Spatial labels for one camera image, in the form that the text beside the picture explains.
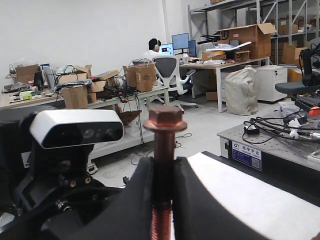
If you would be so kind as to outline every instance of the power adapter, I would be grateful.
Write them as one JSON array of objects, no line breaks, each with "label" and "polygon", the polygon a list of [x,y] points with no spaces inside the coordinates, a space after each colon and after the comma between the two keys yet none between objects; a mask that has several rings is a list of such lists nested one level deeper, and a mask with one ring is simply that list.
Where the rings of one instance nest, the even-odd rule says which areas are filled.
[{"label": "power adapter", "polygon": [[260,134],[260,128],[255,126],[255,125],[251,125],[251,126],[244,126],[244,133],[246,133],[247,135],[259,135]]}]

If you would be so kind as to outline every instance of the metal plate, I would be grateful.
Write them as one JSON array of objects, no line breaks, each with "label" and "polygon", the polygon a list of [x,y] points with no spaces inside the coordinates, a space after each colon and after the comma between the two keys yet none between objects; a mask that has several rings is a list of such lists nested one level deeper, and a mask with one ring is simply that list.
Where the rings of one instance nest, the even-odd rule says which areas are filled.
[{"label": "metal plate", "polygon": [[[264,116],[264,118],[279,118],[278,112]],[[283,124],[282,120],[271,120],[270,122]],[[308,155],[320,149],[319,143],[300,142],[293,140],[286,140],[276,137],[264,144],[249,144],[243,141],[244,125],[239,125],[230,128],[226,131],[220,132],[217,135],[221,138],[238,142],[253,148],[256,148],[264,153],[294,162],[296,164],[303,165],[305,167],[320,171],[320,164],[314,163],[308,160]],[[249,142],[264,142],[271,136],[260,131],[259,136],[245,136],[245,139]]]}]

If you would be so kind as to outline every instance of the person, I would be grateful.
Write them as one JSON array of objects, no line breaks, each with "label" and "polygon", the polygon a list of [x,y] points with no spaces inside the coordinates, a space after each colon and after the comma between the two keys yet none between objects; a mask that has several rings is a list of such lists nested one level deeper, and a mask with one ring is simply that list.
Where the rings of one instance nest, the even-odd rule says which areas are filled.
[{"label": "person", "polygon": [[161,56],[161,53],[159,52],[161,47],[161,41],[152,38],[149,41],[149,51],[146,51],[142,58],[143,59],[149,59],[150,61],[152,61],[155,57],[157,56]]}]

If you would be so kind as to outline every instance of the metal shelving unit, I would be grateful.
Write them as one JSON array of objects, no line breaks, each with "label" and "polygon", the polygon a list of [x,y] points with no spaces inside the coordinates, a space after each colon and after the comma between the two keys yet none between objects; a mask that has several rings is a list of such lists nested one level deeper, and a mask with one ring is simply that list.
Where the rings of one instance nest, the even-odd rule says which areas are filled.
[{"label": "metal shelving unit", "polygon": [[[217,3],[212,3],[212,4],[206,4],[203,7],[199,7],[196,9],[190,9],[190,6],[188,6],[188,20],[189,20],[189,34],[191,39],[194,39],[195,35],[197,35],[197,33],[200,31],[200,29],[203,27],[203,25],[205,24],[206,26],[206,34],[209,35],[210,31],[209,31],[209,23],[208,23],[208,12],[213,11],[213,10],[218,10],[219,11],[219,15],[220,15],[220,21],[219,21],[219,29],[224,29],[224,28],[229,28],[232,25],[234,25],[235,27],[238,26],[237,23],[237,10],[239,9],[250,9],[250,8],[255,8],[256,10],[256,19],[257,19],[257,24],[260,23],[265,23],[267,22],[267,20],[270,18],[270,16],[272,15],[272,13],[274,13],[274,24],[275,24],[275,28],[278,30],[279,26],[278,26],[278,22],[279,22],[279,5],[283,5],[283,4],[288,4],[288,18],[289,18],[289,26],[293,26],[295,21],[298,19],[299,16],[302,15],[304,16],[304,30],[303,32],[299,32],[299,33],[292,33],[292,27],[289,27],[288,30],[288,34],[287,35],[275,35],[272,36],[271,38],[273,40],[275,40],[275,55],[276,55],[276,59],[277,59],[277,64],[278,64],[278,58],[279,58],[279,46],[278,46],[278,42],[279,39],[283,39],[283,38],[288,38],[288,43],[292,44],[292,39],[295,36],[303,36],[303,40],[304,43],[308,40],[308,34],[315,34],[315,36],[319,36],[319,12],[320,12],[320,0],[314,0],[316,2],[316,30],[308,30],[307,29],[307,23],[308,23],[308,3],[312,1],[312,0],[224,0],[221,2],[217,2]],[[297,12],[295,13],[295,17],[293,18],[293,3],[301,3],[299,9],[297,10]],[[264,16],[264,18],[262,19],[262,12],[263,9],[266,7],[270,7],[270,10],[268,11],[268,13]],[[231,21],[230,23],[228,23],[227,25],[223,25],[223,16],[224,16],[224,12],[230,11],[234,13],[234,16],[231,17]],[[193,34],[193,29],[192,29],[192,16],[194,14],[199,14],[199,13],[204,13],[205,14],[205,18],[202,22],[202,24],[200,25],[200,28],[198,29],[198,31]]]}]

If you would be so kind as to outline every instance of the white shirt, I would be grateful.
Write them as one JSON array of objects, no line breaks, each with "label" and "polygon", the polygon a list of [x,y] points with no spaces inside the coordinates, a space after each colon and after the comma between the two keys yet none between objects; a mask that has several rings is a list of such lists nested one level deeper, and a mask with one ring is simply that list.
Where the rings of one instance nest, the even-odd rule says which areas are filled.
[{"label": "white shirt", "polygon": [[149,50],[146,51],[143,55],[142,58],[143,59],[149,59],[150,61],[152,61],[155,57],[161,56],[162,54],[160,52],[156,52],[153,50]]}]

